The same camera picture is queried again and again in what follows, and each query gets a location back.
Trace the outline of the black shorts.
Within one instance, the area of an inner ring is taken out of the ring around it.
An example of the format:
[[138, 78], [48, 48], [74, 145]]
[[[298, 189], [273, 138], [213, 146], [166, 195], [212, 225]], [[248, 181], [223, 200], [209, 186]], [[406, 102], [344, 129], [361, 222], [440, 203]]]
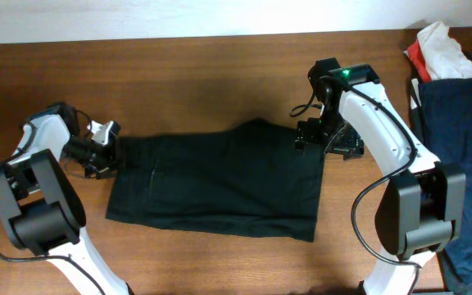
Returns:
[[263, 119], [211, 134], [120, 140], [109, 220], [313, 242], [325, 156], [295, 148], [294, 129]]

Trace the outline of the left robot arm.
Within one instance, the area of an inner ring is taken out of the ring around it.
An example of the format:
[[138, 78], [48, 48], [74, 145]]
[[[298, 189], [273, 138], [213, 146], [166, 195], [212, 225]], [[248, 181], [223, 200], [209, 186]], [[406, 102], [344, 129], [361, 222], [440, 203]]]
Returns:
[[81, 294], [130, 294], [91, 242], [83, 203], [60, 165], [68, 158], [84, 168], [86, 179], [113, 176], [120, 126], [90, 120], [82, 131], [80, 113], [58, 102], [27, 117], [16, 150], [0, 162], [2, 227], [14, 247], [32, 254], [10, 258], [0, 252], [0, 259], [48, 261]]

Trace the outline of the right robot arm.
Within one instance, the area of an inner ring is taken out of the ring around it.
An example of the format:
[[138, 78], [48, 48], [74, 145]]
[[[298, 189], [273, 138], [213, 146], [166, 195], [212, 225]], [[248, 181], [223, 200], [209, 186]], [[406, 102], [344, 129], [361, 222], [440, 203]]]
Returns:
[[[342, 67], [327, 58], [316, 61], [307, 78], [320, 115], [298, 122], [295, 148], [314, 144], [351, 158], [366, 145], [382, 173], [358, 194], [350, 213], [354, 234], [376, 259], [357, 291], [411, 294], [424, 265], [461, 234], [465, 173], [441, 162], [412, 133], [370, 65]], [[356, 210], [381, 184], [386, 189], [374, 216], [382, 245], [377, 252], [362, 237]]]

